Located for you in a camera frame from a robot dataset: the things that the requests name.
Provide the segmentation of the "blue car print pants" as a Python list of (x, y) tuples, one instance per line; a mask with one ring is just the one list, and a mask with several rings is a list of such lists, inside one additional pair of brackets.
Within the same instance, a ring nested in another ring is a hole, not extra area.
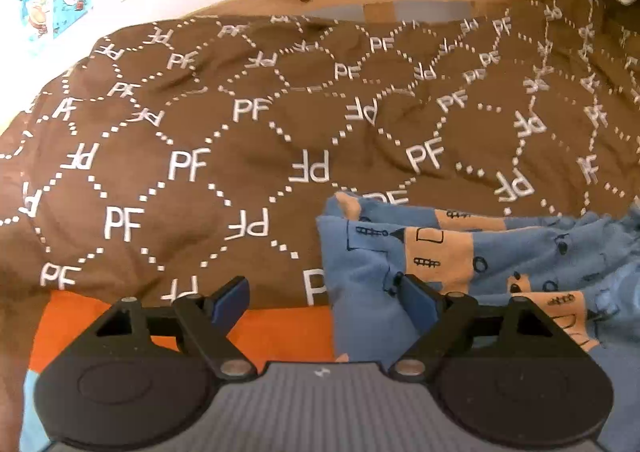
[(390, 365), (418, 340), (399, 300), (407, 274), (484, 305), (524, 296), (611, 378), (615, 401), (603, 446), (638, 449), (637, 206), (620, 219), (593, 212), (493, 218), (337, 193), (317, 227), (339, 356)]

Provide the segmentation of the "brown PF pattern duvet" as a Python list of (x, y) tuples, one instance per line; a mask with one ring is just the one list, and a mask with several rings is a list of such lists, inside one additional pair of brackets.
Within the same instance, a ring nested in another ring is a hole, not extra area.
[(1, 298), (159, 303), (231, 274), (322, 297), (337, 191), (481, 215), (639, 193), (639, 10), (531, 0), (427, 25), (294, 16), (101, 38), (1, 137)]

